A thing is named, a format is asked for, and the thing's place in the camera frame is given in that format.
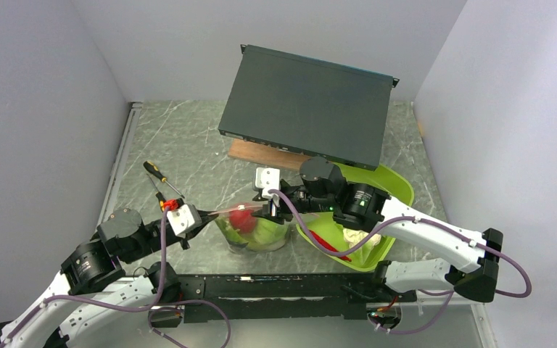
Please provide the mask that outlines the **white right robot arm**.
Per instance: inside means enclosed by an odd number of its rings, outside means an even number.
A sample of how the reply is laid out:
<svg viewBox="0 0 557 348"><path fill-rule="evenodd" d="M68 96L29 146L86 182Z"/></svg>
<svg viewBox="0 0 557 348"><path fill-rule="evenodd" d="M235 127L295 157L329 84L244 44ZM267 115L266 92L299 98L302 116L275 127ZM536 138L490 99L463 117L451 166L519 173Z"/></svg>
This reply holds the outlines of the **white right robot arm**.
<svg viewBox="0 0 557 348"><path fill-rule="evenodd" d="M300 177L302 184L291 186L278 169L257 168L252 186L255 200L263 205L255 217L279 224L295 218L309 236L302 215L329 213L343 228L364 232L362 241L343 252L324 250L335 257L353 253L375 236L406 241L437 256L420 262L379 262L370 283L378 300L412 290L452 290L471 301L489 303L499 294L502 232L460 229L433 218L384 189L347 180L338 165L323 157L303 162Z"/></svg>

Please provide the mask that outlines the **long red chili pepper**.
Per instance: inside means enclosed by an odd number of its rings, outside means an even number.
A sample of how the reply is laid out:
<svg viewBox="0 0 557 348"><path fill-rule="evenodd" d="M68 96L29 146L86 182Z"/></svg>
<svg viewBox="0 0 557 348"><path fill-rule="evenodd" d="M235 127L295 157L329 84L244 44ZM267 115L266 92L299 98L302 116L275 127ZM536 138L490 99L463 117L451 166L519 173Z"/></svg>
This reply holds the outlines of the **long red chili pepper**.
<svg viewBox="0 0 557 348"><path fill-rule="evenodd" d="M338 252L338 250L333 247L332 245L330 245L330 243L328 243L326 240L324 240L323 238L321 238L315 231L310 231L312 236L314 237L314 239L320 244L322 245L325 249L331 251L331 252ZM341 256L339 257L340 260L344 260L346 262L352 262L352 259L348 256Z"/></svg>

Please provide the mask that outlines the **dark rack server chassis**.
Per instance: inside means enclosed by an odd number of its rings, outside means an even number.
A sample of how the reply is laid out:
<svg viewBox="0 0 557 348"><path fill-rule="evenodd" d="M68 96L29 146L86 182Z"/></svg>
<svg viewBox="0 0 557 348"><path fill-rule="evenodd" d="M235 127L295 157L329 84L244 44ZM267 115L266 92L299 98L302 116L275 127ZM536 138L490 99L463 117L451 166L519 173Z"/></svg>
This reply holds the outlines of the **dark rack server chassis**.
<svg viewBox="0 0 557 348"><path fill-rule="evenodd" d="M365 170L379 166L398 78L254 45L241 53L221 135Z"/></svg>

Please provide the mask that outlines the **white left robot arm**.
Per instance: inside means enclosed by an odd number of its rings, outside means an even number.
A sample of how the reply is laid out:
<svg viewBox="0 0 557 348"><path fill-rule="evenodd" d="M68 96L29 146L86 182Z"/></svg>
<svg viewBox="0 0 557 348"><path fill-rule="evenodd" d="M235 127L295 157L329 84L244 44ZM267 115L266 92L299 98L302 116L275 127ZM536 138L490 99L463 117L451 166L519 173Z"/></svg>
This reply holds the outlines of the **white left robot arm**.
<svg viewBox="0 0 557 348"><path fill-rule="evenodd" d="M167 248L188 249L189 240L216 217L178 202L148 224L135 210L113 212L65 259L23 314L0 323L0 347L66 347L126 312L180 302L184 294Z"/></svg>

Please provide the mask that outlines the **aluminium rail left edge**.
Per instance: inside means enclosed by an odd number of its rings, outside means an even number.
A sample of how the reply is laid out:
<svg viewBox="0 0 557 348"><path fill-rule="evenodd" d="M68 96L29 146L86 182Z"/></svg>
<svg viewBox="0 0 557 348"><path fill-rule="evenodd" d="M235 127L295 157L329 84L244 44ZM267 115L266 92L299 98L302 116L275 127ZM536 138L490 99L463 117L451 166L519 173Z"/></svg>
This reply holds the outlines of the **aluminium rail left edge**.
<svg viewBox="0 0 557 348"><path fill-rule="evenodd" d="M139 123L139 118L141 117L143 106L144 103L140 101L130 103L128 117L123 129L117 154L115 155L115 160L112 163L110 179L108 181L106 194L104 195L102 208L100 209L97 225L108 220L110 215L115 211L117 194L124 176L125 165L131 151L133 138Z"/></svg>

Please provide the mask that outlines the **green plastic tray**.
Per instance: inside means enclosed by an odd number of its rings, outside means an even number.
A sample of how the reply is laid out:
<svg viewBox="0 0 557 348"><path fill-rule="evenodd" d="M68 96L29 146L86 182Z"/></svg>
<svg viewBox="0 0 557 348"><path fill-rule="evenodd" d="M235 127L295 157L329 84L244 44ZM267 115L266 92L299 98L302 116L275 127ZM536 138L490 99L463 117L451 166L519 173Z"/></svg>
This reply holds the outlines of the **green plastic tray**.
<svg viewBox="0 0 557 348"><path fill-rule="evenodd" d="M390 196L407 206L411 206L413 203L414 191L412 185L404 177L389 167L379 165L375 170L365 170L339 163L337 167L341 170L342 175L348 182L365 183L369 186L374 186L380 190L386 191ZM374 233L372 230L364 230L370 233L370 235L365 237L364 240L360 241L353 248L349 248L348 244L343 239L342 233L342 229L346 227L334 221L331 212L310 213L301 216L309 231L315 231L321 238L335 247L338 252L346 252L350 249L353 250L353 252L343 255L350 257L352 262L340 260L338 257L330 254L325 254L325 256L335 263L344 265L354 271L369 272L374 270L377 263L387 256L395 242L394 237L388 236L382 232L377 232L377 234L381 236L381 242L372 249L367 257L363 257L359 248L370 239L371 234Z"/></svg>

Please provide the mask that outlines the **wooden block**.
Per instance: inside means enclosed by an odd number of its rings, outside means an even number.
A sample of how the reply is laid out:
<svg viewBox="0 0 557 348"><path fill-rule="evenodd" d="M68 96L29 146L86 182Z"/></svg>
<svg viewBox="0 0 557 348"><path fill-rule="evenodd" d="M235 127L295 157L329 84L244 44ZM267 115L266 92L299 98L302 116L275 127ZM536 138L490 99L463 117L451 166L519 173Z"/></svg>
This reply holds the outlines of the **wooden block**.
<svg viewBox="0 0 557 348"><path fill-rule="evenodd" d="M237 160L252 162L265 167L274 167L283 170L298 172L303 162L310 156L296 154L273 148L271 146L256 144L253 142L234 139L228 156Z"/></svg>

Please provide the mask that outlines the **red tomato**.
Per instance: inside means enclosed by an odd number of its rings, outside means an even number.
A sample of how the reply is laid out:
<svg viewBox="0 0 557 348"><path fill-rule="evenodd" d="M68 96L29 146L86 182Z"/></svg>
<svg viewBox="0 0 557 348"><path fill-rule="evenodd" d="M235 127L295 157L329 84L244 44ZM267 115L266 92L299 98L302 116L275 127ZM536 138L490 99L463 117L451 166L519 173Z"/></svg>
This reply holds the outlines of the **red tomato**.
<svg viewBox="0 0 557 348"><path fill-rule="evenodd" d="M229 213L229 223L234 229L239 230L240 234L252 233L257 225L256 217L252 216L254 210L234 210Z"/></svg>

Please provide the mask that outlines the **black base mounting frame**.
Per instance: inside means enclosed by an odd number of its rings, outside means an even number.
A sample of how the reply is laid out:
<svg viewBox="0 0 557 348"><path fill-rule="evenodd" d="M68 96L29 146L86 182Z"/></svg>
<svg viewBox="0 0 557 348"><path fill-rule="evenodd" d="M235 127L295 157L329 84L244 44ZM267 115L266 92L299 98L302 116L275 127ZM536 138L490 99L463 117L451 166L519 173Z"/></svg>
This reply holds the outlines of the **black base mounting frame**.
<svg viewBox="0 0 557 348"><path fill-rule="evenodd" d="M341 317L362 320L378 307L414 302L371 273L181 274L165 299L180 304L150 316L157 328L221 320Z"/></svg>

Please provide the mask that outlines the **green celery stalks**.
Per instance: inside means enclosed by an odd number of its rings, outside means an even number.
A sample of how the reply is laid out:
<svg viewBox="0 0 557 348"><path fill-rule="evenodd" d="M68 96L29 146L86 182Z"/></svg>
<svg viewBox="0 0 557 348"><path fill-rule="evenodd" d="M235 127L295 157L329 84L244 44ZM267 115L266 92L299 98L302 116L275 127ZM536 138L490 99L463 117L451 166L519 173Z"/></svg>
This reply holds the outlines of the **green celery stalks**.
<svg viewBox="0 0 557 348"><path fill-rule="evenodd" d="M216 225L228 243L228 247L234 253L256 252L260 249L260 244L254 241L252 233L240 234L239 230L234 229L231 224L224 219L217 220Z"/></svg>

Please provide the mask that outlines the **clear zip top bag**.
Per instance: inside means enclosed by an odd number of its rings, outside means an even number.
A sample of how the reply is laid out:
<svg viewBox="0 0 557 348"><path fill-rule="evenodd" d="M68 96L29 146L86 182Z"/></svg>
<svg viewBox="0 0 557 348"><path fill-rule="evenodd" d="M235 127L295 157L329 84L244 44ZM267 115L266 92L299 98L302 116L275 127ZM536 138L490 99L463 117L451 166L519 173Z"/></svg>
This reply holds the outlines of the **clear zip top bag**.
<svg viewBox="0 0 557 348"><path fill-rule="evenodd" d="M242 202L210 213L233 253L273 252L290 240L289 225L253 216L261 208L259 202Z"/></svg>

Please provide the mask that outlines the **white cauliflower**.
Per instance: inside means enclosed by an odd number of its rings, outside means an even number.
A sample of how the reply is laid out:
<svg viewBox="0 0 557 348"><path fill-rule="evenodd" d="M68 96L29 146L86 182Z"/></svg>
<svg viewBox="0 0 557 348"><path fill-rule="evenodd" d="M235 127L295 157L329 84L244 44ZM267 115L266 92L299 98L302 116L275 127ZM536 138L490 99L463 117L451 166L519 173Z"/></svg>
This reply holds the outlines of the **white cauliflower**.
<svg viewBox="0 0 557 348"><path fill-rule="evenodd" d="M365 231L356 231L348 228L343 228L342 233L343 239L348 244L349 248L353 248L360 241L364 240L365 237L370 235L370 233ZM381 236L377 233L372 233L370 239L367 240L361 248L359 248L363 257L367 257L371 253L372 249L380 242Z"/></svg>

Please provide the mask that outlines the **black yellow screwdriver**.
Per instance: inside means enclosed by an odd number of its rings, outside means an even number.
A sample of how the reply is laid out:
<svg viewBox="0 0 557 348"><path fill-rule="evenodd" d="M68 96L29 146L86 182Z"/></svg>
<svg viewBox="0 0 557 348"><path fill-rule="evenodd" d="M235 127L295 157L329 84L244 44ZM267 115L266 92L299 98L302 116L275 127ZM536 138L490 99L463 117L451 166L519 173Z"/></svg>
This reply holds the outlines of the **black yellow screwdriver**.
<svg viewBox="0 0 557 348"><path fill-rule="evenodd" d="M152 177L150 176L150 174L147 174L147 178L149 179L153 189L154 189L154 195L159 203L160 209L163 211L165 209L165 202L166 202L166 198L165 196L162 194L162 192L158 189L156 183L154 182L154 180L152 179Z"/></svg>
<svg viewBox="0 0 557 348"><path fill-rule="evenodd" d="M160 171L160 169L158 168L158 166L156 166L153 162L150 161L145 161L143 163L144 169L148 172L148 174L154 176L156 179L158 179L160 182L164 183L165 185L167 185L168 187L170 187L174 192L177 193L177 195L179 195L182 199L185 199L186 196L179 190L176 188L175 185L173 185L168 178Z"/></svg>

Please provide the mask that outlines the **green cabbage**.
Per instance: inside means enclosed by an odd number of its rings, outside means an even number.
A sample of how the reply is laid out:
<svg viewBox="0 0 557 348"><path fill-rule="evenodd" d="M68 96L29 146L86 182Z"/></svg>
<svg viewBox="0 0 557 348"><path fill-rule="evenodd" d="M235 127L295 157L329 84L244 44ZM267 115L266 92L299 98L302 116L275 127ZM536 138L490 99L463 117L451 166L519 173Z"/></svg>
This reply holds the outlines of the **green cabbage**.
<svg viewBox="0 0 557 348"><path fill-rule="evenodd" d="M288 225L277 224L266 219L258 219L253 231L253 239L258 244L275 244L284 241Z"/></svg>

